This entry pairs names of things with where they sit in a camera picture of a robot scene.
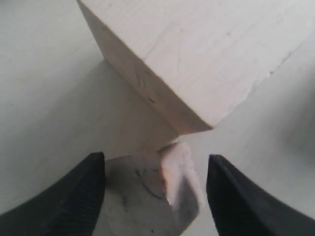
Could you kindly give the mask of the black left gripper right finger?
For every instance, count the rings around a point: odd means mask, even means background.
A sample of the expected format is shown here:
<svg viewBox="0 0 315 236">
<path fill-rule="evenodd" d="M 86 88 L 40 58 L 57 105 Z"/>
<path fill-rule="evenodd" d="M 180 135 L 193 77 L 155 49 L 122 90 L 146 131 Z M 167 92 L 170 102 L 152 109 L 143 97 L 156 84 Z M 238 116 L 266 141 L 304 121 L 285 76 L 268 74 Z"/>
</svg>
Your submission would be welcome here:
<svg viewBox="0 0 315 236">
<path fill-rule="evenodd" d="M 211 154 L 208 204 L 220 236 L 313 236 L 314 219 L 279 201 L 222 155 Z"/>
</svg>

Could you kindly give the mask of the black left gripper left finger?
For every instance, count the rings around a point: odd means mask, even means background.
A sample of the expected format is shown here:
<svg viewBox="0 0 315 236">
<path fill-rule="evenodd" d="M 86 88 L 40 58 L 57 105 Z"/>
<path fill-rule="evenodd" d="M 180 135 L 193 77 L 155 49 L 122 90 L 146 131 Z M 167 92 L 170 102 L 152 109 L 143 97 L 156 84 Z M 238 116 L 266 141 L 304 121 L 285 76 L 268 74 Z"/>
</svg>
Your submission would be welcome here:
<svg viewBox="0 0 315 236">
<path fill-rule="evenodd" d="M 0 216 L 2 236 L 91 236 L 105 195 L 104 154 L 89 154 L 34 198 Z"/>
</svg>

